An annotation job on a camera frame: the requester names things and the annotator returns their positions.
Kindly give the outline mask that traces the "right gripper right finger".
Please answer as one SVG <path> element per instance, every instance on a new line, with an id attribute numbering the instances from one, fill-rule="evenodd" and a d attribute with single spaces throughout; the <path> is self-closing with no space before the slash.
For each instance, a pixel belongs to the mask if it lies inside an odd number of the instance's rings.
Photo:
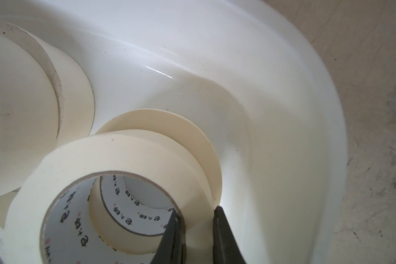
<path id="1" fill-rule="evenodd" d="M 214 210 L 213 263 L 246 264 L 221 206 Z"/>

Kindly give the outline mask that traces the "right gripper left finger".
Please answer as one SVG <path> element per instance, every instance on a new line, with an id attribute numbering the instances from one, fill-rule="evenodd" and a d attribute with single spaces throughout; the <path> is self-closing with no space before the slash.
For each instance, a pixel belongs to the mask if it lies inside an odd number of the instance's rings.
<path id="1" fill-rule="evenodd" d="M 173 211 L 150 264 L 184 264 L 185 258 L 185 226 L 181 216 Z"/>

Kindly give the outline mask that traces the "white plastic storage tray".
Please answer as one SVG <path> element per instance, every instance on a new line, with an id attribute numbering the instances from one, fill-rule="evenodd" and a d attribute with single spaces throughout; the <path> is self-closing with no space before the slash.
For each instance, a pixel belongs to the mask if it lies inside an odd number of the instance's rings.
<path id="1" fill-rule="evenodd" d="M 137 108 L 182 115 L 212 141 L 221 206 L 249 264 L 323 264 L 347 140 L 317 52 L 261 1 L 0 1 L 9 21 L 73 57 L 97 132 Z"/>

